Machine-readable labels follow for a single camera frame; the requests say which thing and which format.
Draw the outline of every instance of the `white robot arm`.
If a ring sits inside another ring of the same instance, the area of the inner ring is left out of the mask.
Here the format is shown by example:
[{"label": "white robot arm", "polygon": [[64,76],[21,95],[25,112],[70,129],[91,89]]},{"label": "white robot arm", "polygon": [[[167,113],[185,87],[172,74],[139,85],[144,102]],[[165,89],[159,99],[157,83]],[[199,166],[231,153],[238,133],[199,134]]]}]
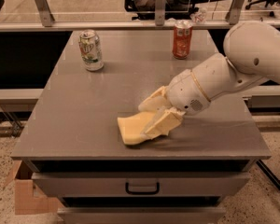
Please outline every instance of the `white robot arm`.
[{"label": "white robot arm", "polygon": [[260,21],[233,26],[226,34],[224,51],[226,57],[217,53],[174,77],[159,92],[163,102],[154,94],[154,99],[146,99],[139,110],[152,111],[161,105],[166,108],[171,105],[195,115],[224,94],[243,91],[267,80],[280,84],[280,32],[272,26]]},{"label": "white robot arm", "polygon": [[269,79],[280,84],[280,32],[272,26],[258,21],[233,26],[225,37],[224,51],[226,57],[217,53],[157,89],[140,104],[136,117],[119,119],[124,143],[135,145],[168,135],[185,114],[202,112],[224,94]]}]

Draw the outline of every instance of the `drawer handle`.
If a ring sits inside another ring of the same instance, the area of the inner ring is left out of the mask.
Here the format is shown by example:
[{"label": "drawer handle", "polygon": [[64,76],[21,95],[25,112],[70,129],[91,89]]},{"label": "drawer handle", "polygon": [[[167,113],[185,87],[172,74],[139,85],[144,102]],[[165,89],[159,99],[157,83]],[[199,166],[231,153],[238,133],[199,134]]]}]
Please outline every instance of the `drawer handle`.
[{"label": "drawer handle", "polygon": [[160,183],[159,182],[156,183],[156,187],[155,188],[156,189],[152,190],[152,191],[131,190],[130,184],[129,183],[125,183],[125,191],[128,194],[131,194],[131,195],[155,195],[155,194],[158,194],[159,191],[160,191]]}]

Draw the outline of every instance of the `cardboard box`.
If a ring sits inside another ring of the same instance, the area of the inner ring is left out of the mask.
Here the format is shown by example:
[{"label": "cardboard box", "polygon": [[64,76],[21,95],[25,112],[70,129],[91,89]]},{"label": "cardboard box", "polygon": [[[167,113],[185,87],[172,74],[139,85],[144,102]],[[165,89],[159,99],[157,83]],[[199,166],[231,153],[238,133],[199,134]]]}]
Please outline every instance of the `cardboard box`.
[{"label": "cardboard box", "polygon": [[14,161],[6,185],[15,181],[15,214],[56,213],[64,207],[57,198],[47,197],[31,180],[32,171],[23,161]]}]

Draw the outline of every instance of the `can lid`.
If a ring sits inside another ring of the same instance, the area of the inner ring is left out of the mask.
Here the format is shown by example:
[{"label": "can lid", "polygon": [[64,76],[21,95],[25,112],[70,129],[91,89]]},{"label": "can lid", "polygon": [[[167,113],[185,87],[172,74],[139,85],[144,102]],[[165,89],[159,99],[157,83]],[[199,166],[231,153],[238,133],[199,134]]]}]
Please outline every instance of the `can lid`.
[{"label": "can lid", "polygon": [[95,36],[94,30],[85,30],[82,33],[80,33],[81,38],[91,38]]},{"label": "can lid", "polygon": [[187,20],[179,20],[175,23],[175,26],[177,28],[190,28],[191,27],[190,22]]}]

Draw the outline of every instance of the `railing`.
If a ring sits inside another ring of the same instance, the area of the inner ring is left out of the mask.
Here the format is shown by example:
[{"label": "railing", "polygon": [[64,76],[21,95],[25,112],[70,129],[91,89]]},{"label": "railing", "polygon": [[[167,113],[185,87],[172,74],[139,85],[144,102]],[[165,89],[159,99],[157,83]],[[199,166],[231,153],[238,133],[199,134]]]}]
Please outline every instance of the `railing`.
[{"label": "railing", "polygon": [[[185,11],[179,8],[168,11],[168,1],[154,0],[153,11],[139,12],[124,9],[125,0],[5,0],[0,11],[0,31],[82,30],[90,27],[97,30],[171,29],[175,20],[167,17]],[[262,4],[245,10],[246,1],[198,2],[198,7],[207,10],[206,22],[193,23],[194,29],[230,28],[246,20],[262,20],[280,27],[280,20],[269,16],[270,6]],[[193,0],[183,7],[193,7]],[[133,20],[139,13],[150,14],[150,19]]]}]

